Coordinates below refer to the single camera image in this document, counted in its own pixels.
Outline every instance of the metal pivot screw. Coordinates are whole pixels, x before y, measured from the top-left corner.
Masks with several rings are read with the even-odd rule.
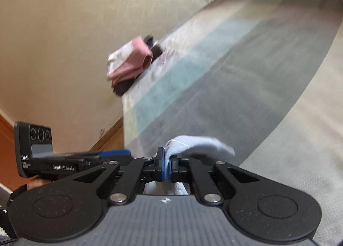
[[[126,201],[127,196],[121,193],[115,193],[111,195],[109,198],[111,199],[111,201],[114,201],[114,202],[123,202],[123,201]]]
[[[207,194],[204,196],[205,201],[210,202],[210,203],[216,203],[222,200],[221,196],[217,194]]]

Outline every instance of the floor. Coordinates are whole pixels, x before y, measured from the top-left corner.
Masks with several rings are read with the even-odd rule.
[[[121,126],[106,143],[100,148],[100,150],[113,150],[124,148],[124,129]]]
[[[27,183],[17,172],[13,127],[0,115],[0,205],[7,203],[9,192]]]

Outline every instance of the stacked clothing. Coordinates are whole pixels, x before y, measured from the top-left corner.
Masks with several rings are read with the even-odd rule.
[[[148,35],[144,39],[138,36],[111,53],[107,60],[107,79],[112,81],[115,94],[123,96],[162,52],[153,36]]]

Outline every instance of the pink cloth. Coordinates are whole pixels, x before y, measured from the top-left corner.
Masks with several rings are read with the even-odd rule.
[[[112,80],[112,87],[121,81],[135,78],[151,64],[153,54],[141,36],[134,38],[131,41],[131,46],[131,54],[107,76],[108,79]]]

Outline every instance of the gray ribbed plate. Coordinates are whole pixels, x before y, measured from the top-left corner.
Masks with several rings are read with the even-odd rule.
[[[129,205],[112,207],[101,223],[73,240],[44,244],[19,239],[15,246],[262,246],[237,231],[223,211],[195,196],[139,195]],[[298,246],[315,246],[311,240]]]

